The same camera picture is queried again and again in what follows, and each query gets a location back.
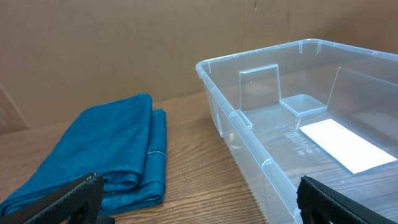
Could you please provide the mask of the folded blue denim jeans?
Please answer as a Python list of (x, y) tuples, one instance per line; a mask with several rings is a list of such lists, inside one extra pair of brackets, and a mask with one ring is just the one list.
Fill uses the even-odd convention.
[(32, 177), (1, 204), (5, 216), (79, 179), (103, 176), (101, 215), (153, 207), (166, 186), (166, 112), (147, 93), (80, 113)]

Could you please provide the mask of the clear plastic storage bin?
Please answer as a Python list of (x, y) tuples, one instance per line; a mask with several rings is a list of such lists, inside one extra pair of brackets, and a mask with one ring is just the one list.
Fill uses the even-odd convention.
[(269, 223), (309, 176), (397, 221), (397, 55), (320, 39), (198, 62), (211, 117)]

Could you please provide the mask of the white label in bin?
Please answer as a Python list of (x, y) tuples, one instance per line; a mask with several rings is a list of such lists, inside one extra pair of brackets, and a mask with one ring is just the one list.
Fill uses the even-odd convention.
[(333, 119), (302, 126), (300, 130), (354, 174), (397, 160)]

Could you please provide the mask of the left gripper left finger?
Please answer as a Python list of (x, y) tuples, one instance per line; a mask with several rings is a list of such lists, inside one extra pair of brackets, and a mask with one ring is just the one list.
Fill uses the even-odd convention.
[(103, 176), (90, 172), (28, 206), (2, 217), (1, 223), (96, 223), (103, 194)]

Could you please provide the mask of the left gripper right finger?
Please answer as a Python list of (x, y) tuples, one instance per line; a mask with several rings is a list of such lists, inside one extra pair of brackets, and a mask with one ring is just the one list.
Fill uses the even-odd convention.
[(306, 175), (297, 189), (297, 205), (303, 224), (396, 224)]

